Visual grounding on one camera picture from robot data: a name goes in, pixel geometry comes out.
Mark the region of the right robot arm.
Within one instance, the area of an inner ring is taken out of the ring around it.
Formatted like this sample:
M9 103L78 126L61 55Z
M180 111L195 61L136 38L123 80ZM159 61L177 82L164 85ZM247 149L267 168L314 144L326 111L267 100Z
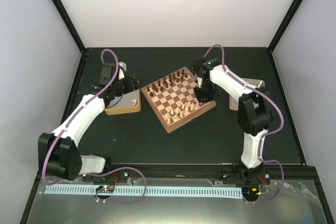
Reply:
M194 88L194 93L198 102L213 101L218 95L217 88L220 87L238 103L238 124L244 132L238 176L243 183L252 183L261 172L265 134L272 122L270 108L262 97L269 93L268 89L250 86L218 59L206 61L202 57L197 58L192 69L196 73L197 87Z

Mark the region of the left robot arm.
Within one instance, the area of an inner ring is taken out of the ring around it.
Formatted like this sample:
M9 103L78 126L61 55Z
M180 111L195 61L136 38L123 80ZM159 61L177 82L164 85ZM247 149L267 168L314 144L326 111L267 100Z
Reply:
M126 64L103 65L98 83L90 86L69 118L51 133L43 133L38 138L38 162L43 178L74 180L79 175L94 173L100 181L108 181L113 169L106 164L106 158L80 155L80 140L102 112L118 115L140 110L139 81L127 73Z

